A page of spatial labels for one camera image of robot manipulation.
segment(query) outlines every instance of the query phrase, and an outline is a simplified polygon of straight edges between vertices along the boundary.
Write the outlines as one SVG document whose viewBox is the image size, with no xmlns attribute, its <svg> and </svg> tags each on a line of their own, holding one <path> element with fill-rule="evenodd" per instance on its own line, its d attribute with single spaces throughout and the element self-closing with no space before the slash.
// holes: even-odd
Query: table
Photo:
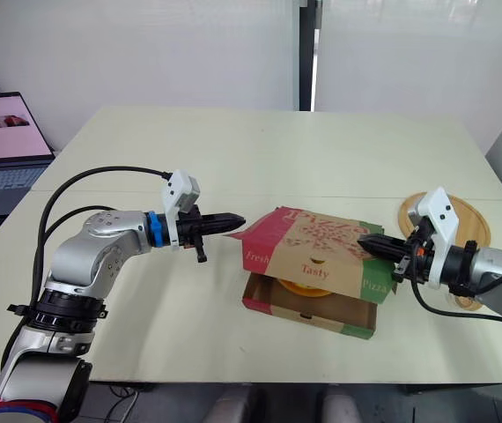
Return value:
<svg viewBox="0 0 502 423">
<path fill-rule="evenodd" d="M 109 165 L 184 168 L 207 194 L 405 198 L 442 185 L 461 198 L 502 200 L 501 182 L 453 118 L 152 106 L 101 109 L 33 189 Z M 71 189 L 160 187 L 120 173 Z"/>
<path fill-rule="evenodd" d="M 27 303 L 34 240 L 49 192 L 30 192 L 0 228 L 0 356 L 18 318 L 5 311 Z M 401 236 L 402 199 L 221 196 L 204 192 L 201 211 L 235 212 L 251 223 L 278 205 L 382 224 Z M 492 247 L 502 248 L 502 201 L 471 200 L 489 222 Z M 160 209 L 152 193 L 71 191 L 53 219 L 87 204 L 123 210 Z M 85 215 L 60 227 L 47 245 L 46 269 L 56 246 L 75 234 Z M 432 315 L 408 284 L 379 306 L 377 331 L 365 341 L 263 315 L 243 307 L 247 273 L 234 239 L 208 237 L 209 262 L 193 251 L 169 249 L 131 258 L 107 298 L 87 359 L 92 378 L 152 382 L 502 382 L 502 323 Z M 446 291 L 422 288 L 436 307 Z"/>
</svg>

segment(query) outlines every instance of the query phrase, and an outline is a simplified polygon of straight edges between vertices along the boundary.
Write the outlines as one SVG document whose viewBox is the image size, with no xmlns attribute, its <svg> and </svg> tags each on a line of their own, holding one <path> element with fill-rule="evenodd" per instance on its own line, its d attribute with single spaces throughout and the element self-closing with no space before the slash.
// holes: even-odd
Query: cardboard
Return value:
<svg viewBox="0 0 502 423">
<path fill-rule="evenodd" d="M 395 289 L 394 265 L 366 253 L 357 239 L 383 233 L 363 221 L 279 207 L 230 236 L 242 241 L 248 271 L 381 304 Z"/>
<path fill-rule="evenodd" d="M 245 292 L 245 307 L 267 315 L 369 339 L 376 329 L 377 305 L 332 293 L 309 298 L 291 293 L 274 278 L 251 273 Z"/>
</svg>

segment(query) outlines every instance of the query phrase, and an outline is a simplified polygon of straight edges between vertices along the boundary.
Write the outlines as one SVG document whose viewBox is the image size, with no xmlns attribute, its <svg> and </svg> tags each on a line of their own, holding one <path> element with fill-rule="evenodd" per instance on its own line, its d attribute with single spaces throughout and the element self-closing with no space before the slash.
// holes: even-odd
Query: laptop screen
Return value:
<svg viewBox="0 0 502 423">
<path fill-rule="evenodd" d="M 0 162 L 52 157 L 35 121 L 18 93 L 0 94 Z"/>
</svg>

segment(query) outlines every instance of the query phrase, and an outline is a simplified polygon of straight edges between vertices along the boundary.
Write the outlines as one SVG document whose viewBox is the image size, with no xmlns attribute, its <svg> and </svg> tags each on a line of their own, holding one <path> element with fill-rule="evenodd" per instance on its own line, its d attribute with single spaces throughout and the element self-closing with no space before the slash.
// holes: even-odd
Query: round wooden board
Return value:
<svg viewBox="0 0 502 423">
<path fill-rule="evenodd" d="M 425 193 L 419 192 L 404 200 L 398 213 L 398 223 L 402 233 L 408 237 L 413 231 L 413 225 L 408 217 L 410 207 Z M 490 228 L 480 212 L 468 204 L 466 201 L 454 196 L 448 196 L 454 207 L 456 215 L 459 217 L 459 230 L 456 233 L 456 245 L 464 247 L 466 241 L 474 240 L 478 247 L 488 247 L 490 245 Z"/>
</svg>

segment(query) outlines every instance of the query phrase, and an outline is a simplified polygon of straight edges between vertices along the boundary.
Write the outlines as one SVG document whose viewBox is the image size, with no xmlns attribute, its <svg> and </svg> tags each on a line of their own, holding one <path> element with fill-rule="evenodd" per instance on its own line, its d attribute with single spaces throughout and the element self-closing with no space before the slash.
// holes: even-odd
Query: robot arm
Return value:
<svg viewBox="0 0 502 423">
<path fill-rule="evenodd" d="M 415 229 L 406 241 L 370 234 L 360 239 L 359 244 L 374 256 L 398 263 L 393 278 L 398 282 L 411 279 L 414 293 L 417 284 L 433 288 L 444 284 L 451 293 L 476 298 L 502 315 L 502 250 L 478 249 L 475 241 L 467 241 L 464 248 L 454 245 L 458 218 L 442 188 L 426 194 L 409 211 L 409 216 Z M 502 321 L 499 317 L 491 318 Z"/>
<path fill-rule="evenodd" d="M 195 247 L 198 262 L 204 262 L 203 235 L 245 223 L 231 213 L 201 216 L 199 194 L 194 178 L 175 171 L 162 193 L 165 213 L 96 213 L 56 250 L 39 301 L 9 308 L 28 323 L 0 374 L 0 422 L 77 417 L 92 369 L 79 356 L 89 351 L 93 328 L 107 315 L 104 300 L 126 260 L 171 245 Z"/>
</svg>

